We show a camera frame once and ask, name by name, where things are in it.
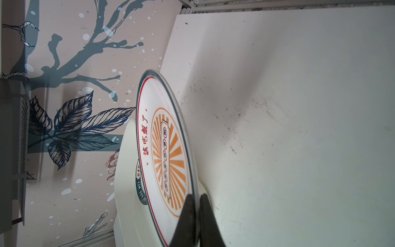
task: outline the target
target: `plate rim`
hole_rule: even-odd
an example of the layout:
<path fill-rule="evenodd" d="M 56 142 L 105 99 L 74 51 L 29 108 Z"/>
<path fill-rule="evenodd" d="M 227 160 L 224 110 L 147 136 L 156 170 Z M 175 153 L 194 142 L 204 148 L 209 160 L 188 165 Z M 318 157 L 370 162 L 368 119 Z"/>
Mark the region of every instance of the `plate rim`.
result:
<path fill-rule="evenodd" d="M 141 96 L 141 89 L 142 89 L 146 79 L 148 77 L 150 77 L 150 76 L 156 78 L 163 85 L 163 87 L 165 88 L 165 90 L 167 92 L 167 95 L 168 95 L 168 97 L 170 99 L 170 102 L 171 102 L 171 104 L 173 106 L 173 109 L 175 111 L 178 124 L 180 126 L 180 132 L 181 132 L 181 136 L 182 136 L 182 139 L 183 139 L 184 145 L 185 145 L 185 153 L 186 153 L 186 158 L 187 158 L 188 167 L 189 167 L 189 173 L 190 173 L 190 177 L 191 177 L 192 197 L 193 197 L 194 203 L 195 203 L 195 211 L 196 211 L 196 238 L 195 239 L 197 239 L 197 235 L 198 235 L 198 232 L 199 232 L 199 223 L 198 223 L 199 222 L 198 221 L 198 215 L 199 215 L 198 214 L 198 209 L 199 209 L 199 192 L 198 192 L 198 183 L 197 183 L 197 181 L 198 181 L 198 173 L 197 173 L 196 164 L 195 164 L 195 157 L 194 157 L 192 149 L 190 148 L 190 144 L 188 142 L 188 134 L 187 134 L 187 129 L 186 129 L 186 124 L 185 124 L 185 121 L 184 121 L 184 117 L 182 116 L 180 106 L 178 105 L 177 100 L 175 99 L 174 93 L 171 90 L 171 88 L 170 88 L 169 84 L 167 83 L 166 79 L 158 71 L 151 70 L 151 69 L 150 70 L 146 70 L 143 73 L 143 75 L 142 75 L 142 77 L 140 79 L 139 88 L 138 88 L 137 97 L 136 97 L 136 108 L 137 108 L 136 109 L 136 135 L 137 135 L 137 140 L 136 141 L 137 141 L 139 160 L 141 160 L 141 154 L 140 154 L 140 149 L 139 149 L 139 147 L 140 147 L 140 140 L 138 138 L 138 131 L 139 131 L 139 129 L 138 129 L 139 102 L 140 102 L 140 96 Z M 141 172 L 142 172 L 142 175 L 143 175 L 142 177 L 144 177 L 143 166 L 141 166 Z M 160 242 L 162 243 L 162 246 L 163 247 L 168 247 L 168 245 L 170 243 L 166 243 L 164 241 L 162 233 L 161 233 L 160 229 L 158 229 L 158 226 L 157 226 L 154 214 L 152 212 L 151 202 L 150 202 L 150 199 L 149 199 L 149 196 L 148 196 L 147 187 L 145 185 L 145 179 L 143 179 L 143 181 L 144 181 L 144 186 L 145 186 L 145 190 L 146 190 L 147 198 L 148 198 L 148 202 L 149 202 L 148 206 L 149 206 L 149 209 L 150 209 L 151 218 L 152 218 L 152 221 L 154 223 L 156 232 L 158 234 Z"/>

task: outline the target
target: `plate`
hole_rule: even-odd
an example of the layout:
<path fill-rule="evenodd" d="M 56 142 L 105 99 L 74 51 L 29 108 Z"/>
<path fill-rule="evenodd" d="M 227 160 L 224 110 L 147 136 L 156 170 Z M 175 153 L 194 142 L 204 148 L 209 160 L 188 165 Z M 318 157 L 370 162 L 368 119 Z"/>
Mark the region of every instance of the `plate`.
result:
<path fill-rule="evenodd" d="M 141 178 L 156 231 L 168 246 L 188 194 L 199 208 L 195 160 L 180 107 L 159 72 L 141 77 L 136 108 Z"/>

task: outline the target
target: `orange sunburst pattern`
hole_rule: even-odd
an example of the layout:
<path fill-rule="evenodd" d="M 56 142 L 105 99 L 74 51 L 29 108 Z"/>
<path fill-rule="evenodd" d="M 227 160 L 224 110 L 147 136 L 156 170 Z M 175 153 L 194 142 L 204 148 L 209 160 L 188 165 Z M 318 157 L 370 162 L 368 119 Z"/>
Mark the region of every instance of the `orange sunburst pattern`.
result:
<path fill-rule="evenodd" d="M 164 108 L 156 110 L 151 128 L 156 181 L 167 208 L 179 217 L 189 188 L 184 145 L 173 118 Z"/>

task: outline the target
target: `floral wallpaper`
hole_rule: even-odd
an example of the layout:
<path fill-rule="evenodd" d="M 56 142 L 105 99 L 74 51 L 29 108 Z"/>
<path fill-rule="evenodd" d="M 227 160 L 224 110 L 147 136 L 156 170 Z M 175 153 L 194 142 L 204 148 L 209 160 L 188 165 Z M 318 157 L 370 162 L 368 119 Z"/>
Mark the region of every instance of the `floral wallpaper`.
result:
<path fill-rule="evenodd" d="M 25 226 L 52 247 L 112 227 L 125 124 L 143 72 L 160 70 L 176 0 L 6 0 L 2 77 L 30 94 Z"/>

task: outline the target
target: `white table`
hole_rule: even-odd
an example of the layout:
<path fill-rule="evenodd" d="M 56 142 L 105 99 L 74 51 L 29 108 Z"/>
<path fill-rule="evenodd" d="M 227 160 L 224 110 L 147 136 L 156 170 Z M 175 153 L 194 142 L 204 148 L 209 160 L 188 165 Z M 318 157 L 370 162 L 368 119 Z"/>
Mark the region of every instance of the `white table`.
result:
<path fill-rule="evenodd" d="M 389 246 L 395 7 L 177 16 L 161 73 L 228 246 Z"/>

